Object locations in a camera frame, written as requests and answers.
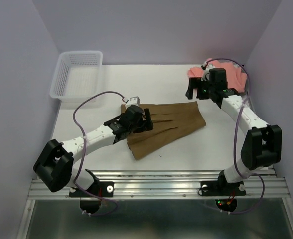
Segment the olive brown skirt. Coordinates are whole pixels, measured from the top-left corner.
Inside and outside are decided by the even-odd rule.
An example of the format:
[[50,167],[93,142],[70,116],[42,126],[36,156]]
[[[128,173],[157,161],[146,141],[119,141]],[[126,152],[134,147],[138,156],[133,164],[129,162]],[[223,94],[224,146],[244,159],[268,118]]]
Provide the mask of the olive brown skirt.
[[127,145],[135,160],[206,126],[197,102],[175,104],[140,104],[150,110],[153,130],[131,134]]

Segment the pink skirt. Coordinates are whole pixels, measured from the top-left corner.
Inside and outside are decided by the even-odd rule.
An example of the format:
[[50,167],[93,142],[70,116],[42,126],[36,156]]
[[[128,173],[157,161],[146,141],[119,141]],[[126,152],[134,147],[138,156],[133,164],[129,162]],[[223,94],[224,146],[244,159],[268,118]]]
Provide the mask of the pink skirt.
[[205,63],[213,65],[216,68],[224,68],[226,70],[228,88],[234,88],[239,93],[245,92],[247,73],[241,68],[239,63],[230,59],[215,59],[208,58]]

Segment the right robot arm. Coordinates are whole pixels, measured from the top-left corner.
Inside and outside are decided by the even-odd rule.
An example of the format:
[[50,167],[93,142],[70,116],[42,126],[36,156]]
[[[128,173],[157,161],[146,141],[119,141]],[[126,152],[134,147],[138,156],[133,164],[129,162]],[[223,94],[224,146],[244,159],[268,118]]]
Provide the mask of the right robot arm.
[[212,66],[205,69],[202,77],[190,77],[186,97],[191,100],[194,91],[200,100],[211,99],[234,120],[235,131],[241,130],[245,135],[240,158],[235,158],[216,182],[219,193],[228,194],[234,189],[234,183],[246,179],[255,170],[280,162],[281,128],[262,120],[236,89],[229,88],[225,69]]

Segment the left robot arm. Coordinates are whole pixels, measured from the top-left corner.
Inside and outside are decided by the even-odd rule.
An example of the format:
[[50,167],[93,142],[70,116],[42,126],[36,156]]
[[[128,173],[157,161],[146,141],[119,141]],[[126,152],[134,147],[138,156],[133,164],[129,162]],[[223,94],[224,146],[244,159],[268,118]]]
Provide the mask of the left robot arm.
[[153,130],[150,110],[131,105],[117,117],[83,136],[58,142],[50,140],[33,166],[34,172],[51,192],[64,187],[80,188],[86,196],[97,193],[99,179],[87,169],[74,168],[88,154],[126,139],[130,134]]

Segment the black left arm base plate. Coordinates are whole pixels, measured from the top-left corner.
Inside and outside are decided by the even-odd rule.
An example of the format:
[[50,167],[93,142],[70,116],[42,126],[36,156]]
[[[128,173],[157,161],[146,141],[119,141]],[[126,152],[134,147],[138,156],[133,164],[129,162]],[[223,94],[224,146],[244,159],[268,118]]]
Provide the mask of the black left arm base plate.
[[[95,196],[103,198],[111,198],[114,194],[114,182],[113,181],[100,181],[99,183],[94,183],[87,189],[87,192]],[[69,197],[71,198],[88,198],[90,195],[81,191],[80,189],[71,188],[69,191]]]

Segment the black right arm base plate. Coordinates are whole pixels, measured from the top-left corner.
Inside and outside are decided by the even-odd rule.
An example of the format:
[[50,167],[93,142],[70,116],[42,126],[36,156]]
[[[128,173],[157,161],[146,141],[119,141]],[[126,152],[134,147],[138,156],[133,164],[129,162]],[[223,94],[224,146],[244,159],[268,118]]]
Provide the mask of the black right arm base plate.
[[200,191],[203,197],[226,197],[235,193],[236,196],[245,196],[244,182],[222,184],[218,181],[201,181]]

